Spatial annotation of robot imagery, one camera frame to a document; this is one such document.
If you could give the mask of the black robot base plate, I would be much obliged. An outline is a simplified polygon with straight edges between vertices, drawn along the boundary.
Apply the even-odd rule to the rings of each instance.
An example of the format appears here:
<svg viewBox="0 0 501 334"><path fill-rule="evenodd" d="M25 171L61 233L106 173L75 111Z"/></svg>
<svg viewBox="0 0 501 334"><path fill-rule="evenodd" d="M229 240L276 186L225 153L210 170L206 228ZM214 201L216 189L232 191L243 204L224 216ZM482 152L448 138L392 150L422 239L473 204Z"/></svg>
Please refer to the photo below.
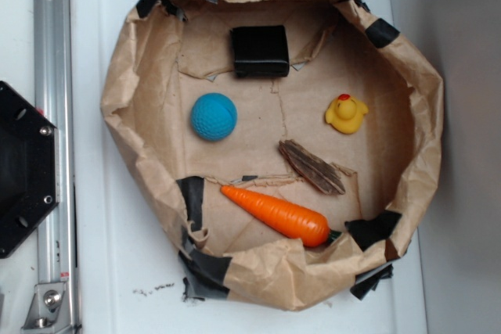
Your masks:
<svg viewBox="0 0 501 334"><path fill-rule="evenodd" d="M1 258L10 257L58 203L57 128L1 83Z"/></svg>

